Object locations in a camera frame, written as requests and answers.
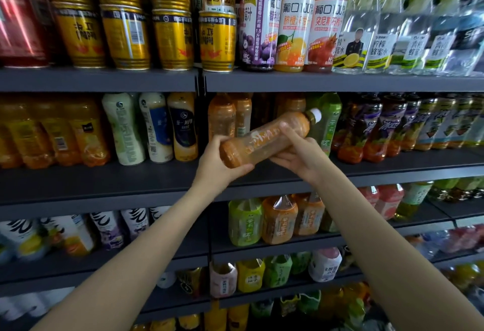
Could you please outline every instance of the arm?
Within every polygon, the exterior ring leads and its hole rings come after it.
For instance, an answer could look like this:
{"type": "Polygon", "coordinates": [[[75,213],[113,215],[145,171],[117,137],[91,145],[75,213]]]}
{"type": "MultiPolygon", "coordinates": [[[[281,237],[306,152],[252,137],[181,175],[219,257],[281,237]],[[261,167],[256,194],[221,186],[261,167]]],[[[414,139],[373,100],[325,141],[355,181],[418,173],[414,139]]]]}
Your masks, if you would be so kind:
{"type": "Polygon", "coordinates": [[[375,211],[316,141],[287,124],[281,131],[293,148],[271,160],[316,189],[396,329],[484,329],[481,314],[375,211]]]}
{"type": "Polygon", "coordinates": [[[253,165],[229,169],[215,136],[200,159],[188,192],[128,247],[93,273],[51,310],[33,331],[121,331],[130,329],[191,226],[234,179],[253,165]]]}

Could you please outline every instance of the blue label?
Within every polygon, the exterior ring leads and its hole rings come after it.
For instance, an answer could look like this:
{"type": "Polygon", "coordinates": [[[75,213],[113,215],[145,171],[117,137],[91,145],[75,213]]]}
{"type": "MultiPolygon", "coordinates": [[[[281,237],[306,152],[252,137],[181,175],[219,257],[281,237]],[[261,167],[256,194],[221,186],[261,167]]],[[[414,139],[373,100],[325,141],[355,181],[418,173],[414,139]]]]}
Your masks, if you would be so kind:
{"type": "Polygon", "coordinates": [[[195,118],[186,109],[170,108],[171,120],[175,130],[175,139],[183,147],[190,147],[197,143],[195,134],[195,118]]]}
{"type": "Polygon", "coordinates": [[[171,126],[168,123],[166,107],[150,109],[156,140],[162,145],[171,146],[171,126]]]}

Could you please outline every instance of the orange bottle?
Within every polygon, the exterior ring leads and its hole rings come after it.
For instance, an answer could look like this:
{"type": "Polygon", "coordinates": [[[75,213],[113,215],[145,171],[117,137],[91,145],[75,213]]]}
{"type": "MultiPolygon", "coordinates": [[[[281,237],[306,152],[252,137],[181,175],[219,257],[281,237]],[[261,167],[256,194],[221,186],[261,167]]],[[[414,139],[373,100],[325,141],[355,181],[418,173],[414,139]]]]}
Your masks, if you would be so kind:
{"type": "Polygon", "coordinates": [[[286,122],[301,137],[306,137],[311,126],[321,120],[317,108],[305,114],[287,112],[262,127],[253,129],[242,137],[224,141],[220,145],[220,157],[229,168],[244,164],[257,164],[290,146],[289,140],[281,135],[279,124],[286,122]]]}
{"type": "Polygon", "coordinates": [[[88,167],[101,166],[111,159],[104,139],[99,108],[94,100],[79,96],[64,103],[64,115],[69,121],[81,153],[88,167]]]}
{"type": "Polygon", "coordinates": [[[7,126],[22,156],[30,169],[51,166],[54,154],[49,137],[32,113],[33,101],[25,95],[9,95],[0,103],[0,118],[7,126]]]}
{"type": "Polygon", "coordinates": [[[33,104],[33,111],[49,135],[59,164],[71,166],[82,163],[82,159],[76,136],[64,115],[66,102],[67,98],[57,95],[41,96],[33,104]]]}
{"type": "Polygon", "coordinates": [[[250,131],[252,101],[248,93],[233,93],[230,98],[235,104],[235,137],[241,137],[250,131]]]}
{"type": "Polygon", "coordinates": [[[285,112],[304,112],[306,110],[306,98],[303,93],[278,93],[275,97],[275,118],[279,118],[285,112]]]}
{"type": "Polygon", "coordinates": [[[298,216],[294,226],[294,234],[309,236],[315,234],[324,214],[324,203],[316,192],[293,194],[292,198],[298,206],[298,216]]]}
{"type": "Polygon", "coordinates": [[[267,244],[281,244],[292,237],[298,205],[289,196],[267,197],[262,202],[264,224],[262,239],[267,244]]]}
{"type": "Polygon", "coordinates": [[[0,124],[0,167],[2,169],[18,168],[22,166],[22,156],[15,147],[8,128],[0,124]]]}
{"type": "Polygon", "coordinates": [[[217,93],[209,104],[209,142],[214,135],[235,136],[236,109],[226,93],[217,93]]]}

